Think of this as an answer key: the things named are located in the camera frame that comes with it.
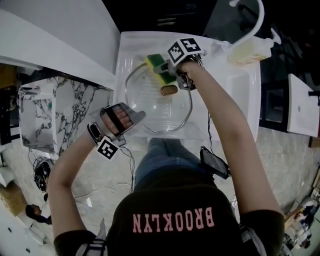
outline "sponge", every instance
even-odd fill
[[[149,68],[152,70],[153,73],[154,73],[154,67],[159,66],[166,62],[164,58],[162,58],[161,54],[147,55],[144,61],[147,63],[147,65],[149,66]],[[168,72],[159,73],[159,74],[154,73],[154,75],[158,78],[159,82],[163,86],[171,84],[176,81],[176,77],[170,75]]]

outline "hand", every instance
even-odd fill
[[[118,108],[113,111],[125,129],[128,129],[134,125],[125,110]],[[105,126],[110,130],[110,132],[112,132],[113,135],[116,135],[119,133],[119,130],[117,129],[115,124],[111,121],[110,117],[106,113],[102,115],[101,119],[104,122]]]
[[[186,73],[191,80],[194,80],[195,73],[200,69],[203,69],[203,67],[195,61],[186,61],[178,64],[178,70]]]

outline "jeans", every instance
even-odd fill
[[[198,166],[199,163],[199,158],[182,146],[179,139],[152,138],[149,142],[148,152],[135,171],[135,184],[151,177],[163,167],[187,167],[206,173]]]

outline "wall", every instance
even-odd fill
[[[50,33],[2,9],[0,35],[0,56],[62,71],[114,90],[113,73]]]
[[[120,33],[101,0],[1,0],[0,9],[43,29],[115,74]]]

